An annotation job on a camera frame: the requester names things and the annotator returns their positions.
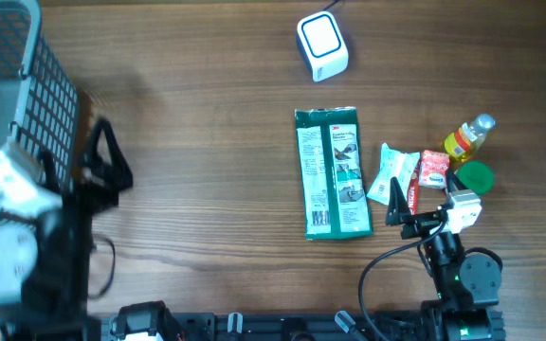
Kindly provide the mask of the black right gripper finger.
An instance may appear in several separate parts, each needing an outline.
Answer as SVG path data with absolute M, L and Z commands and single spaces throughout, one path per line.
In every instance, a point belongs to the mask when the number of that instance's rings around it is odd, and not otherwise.
M 390 181 L 390 198 L 386 214 L 386 225 L 410 224 L 413 222 L 412 214 L 399 181 L 393 177 Z
M 447 169 L 445 172 L 446 176 L 446 193 L 465 190 L 466 185 L 458 178 L 455 172 L 452 169 Z

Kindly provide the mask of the red snack stick packet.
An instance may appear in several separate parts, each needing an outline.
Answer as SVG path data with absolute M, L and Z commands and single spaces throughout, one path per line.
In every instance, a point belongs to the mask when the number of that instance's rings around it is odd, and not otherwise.
M 407 203 L 409 211 L 412 215 L 416 214 L 418 209 L 420 165 L 421 162 L 418 161 L 410 177 L 409 188 L 407 192 Z

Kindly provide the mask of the red juice carton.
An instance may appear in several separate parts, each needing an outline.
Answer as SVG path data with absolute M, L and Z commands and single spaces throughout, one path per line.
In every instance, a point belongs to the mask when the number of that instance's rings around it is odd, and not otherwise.
M 425 188 L 444 189 L 448 169 L 448 154 L 424 150 L 420 159 L 419 185 Z

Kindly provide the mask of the green white round can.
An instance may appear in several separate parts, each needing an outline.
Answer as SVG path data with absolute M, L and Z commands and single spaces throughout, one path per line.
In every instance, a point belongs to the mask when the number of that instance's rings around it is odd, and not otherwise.
M 467 188 L 480 196 L 488 193 L 495 184 L 494 172 L 482 162 L 466 162 L 455 174 Z

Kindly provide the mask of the yellow dish soap bottle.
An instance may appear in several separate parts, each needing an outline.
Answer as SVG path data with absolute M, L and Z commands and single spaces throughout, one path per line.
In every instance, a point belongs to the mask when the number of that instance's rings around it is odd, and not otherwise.
M 450 162 L 459 164 L 470 159 L 480 148 L 487 135 L 496 125 L 496 120 L 489 114 L 480 114 L 471 122 L 464 122 L 456 131 L 444 140 L 444 151 Z

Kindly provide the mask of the light green wipes packet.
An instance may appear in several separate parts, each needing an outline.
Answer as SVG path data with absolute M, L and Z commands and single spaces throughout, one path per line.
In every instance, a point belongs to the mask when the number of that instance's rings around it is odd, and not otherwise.
M 391 179 L 398 180 L 405 197 L 408 197 L 410 179 L 420 160 L 420 153 L 403 153 L 391 149 L 387 143 L 381 145 L 379 172 L 371 185 L 367 197 L 387 205 L 390 200 Z

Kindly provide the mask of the green white 3M package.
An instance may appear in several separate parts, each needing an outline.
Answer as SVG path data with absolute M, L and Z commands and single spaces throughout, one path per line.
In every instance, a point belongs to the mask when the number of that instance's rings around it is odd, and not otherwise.
M 295 126 L 305 238 L 340 241 L 372 235 L 356 108 L 297 109 Z

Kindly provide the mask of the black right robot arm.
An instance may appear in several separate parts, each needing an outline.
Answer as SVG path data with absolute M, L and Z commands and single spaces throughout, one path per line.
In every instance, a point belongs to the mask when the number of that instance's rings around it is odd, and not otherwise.
M 483 247 L 464 248 L 460 232 L 474 225 L 481 198 L 451 171 L 446 201 L 432 212 L 413 214 L 398 180 L 390 182 L 387 225 L 400 225 L 401 238 L 419 239 L 421 261 L 438 298 L 421 304 L 421 328 L 428 340 L 504 340 L 499 304 L 502 260 Z

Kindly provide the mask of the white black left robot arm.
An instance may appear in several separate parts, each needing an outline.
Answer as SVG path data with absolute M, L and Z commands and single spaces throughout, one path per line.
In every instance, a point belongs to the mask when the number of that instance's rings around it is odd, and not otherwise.
M 97 236 L 92 218 L 118 205 L 133 174 L 111 123 L 99 119 L 79 160 L 90 178 L 58 188 L 53 157 L 33 157 L 14 140 L 0 147 L 0 206 L 19 217 L 0 226 L 0 333 L 5 340 L 181 340 L 183 328 L 161 301 L 126 306 L 102 319 L 86 305 Z

